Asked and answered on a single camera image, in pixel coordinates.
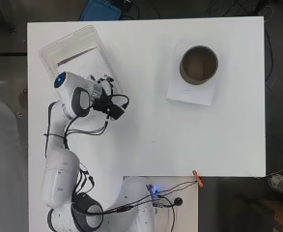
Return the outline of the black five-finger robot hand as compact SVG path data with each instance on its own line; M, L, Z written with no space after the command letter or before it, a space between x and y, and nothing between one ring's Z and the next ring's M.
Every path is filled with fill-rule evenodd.
M109 86L110 94L107 94L102 86L102 83L106 82ZM95 111L103 112L107 114L112 105L111 99L113 98L113 85L114 79L106 75L104 78L95 79L92 75L90 76L90 86L92 92L90 93L90 108Z

